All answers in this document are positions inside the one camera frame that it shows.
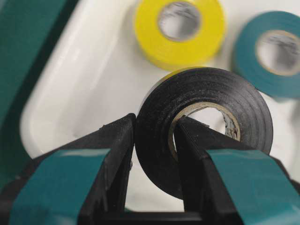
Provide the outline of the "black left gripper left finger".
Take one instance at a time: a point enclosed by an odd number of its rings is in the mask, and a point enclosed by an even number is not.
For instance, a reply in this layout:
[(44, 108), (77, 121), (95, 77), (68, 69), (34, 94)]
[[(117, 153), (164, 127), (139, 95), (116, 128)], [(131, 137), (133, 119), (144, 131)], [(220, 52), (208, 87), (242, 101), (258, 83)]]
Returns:
[(96, 225), (123, 212), (135, 120), (130, 113), (32, 159), (1, 191), (1, 224)]

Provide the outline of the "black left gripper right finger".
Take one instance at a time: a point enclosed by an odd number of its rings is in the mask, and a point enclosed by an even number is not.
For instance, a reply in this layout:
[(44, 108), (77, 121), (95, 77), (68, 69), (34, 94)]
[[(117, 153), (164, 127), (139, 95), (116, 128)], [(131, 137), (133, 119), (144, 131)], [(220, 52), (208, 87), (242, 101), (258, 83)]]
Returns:
[(174, 132), (185, 211), (206, 225), (297, 225), (300, 185), (280, 160), (181, 118)]

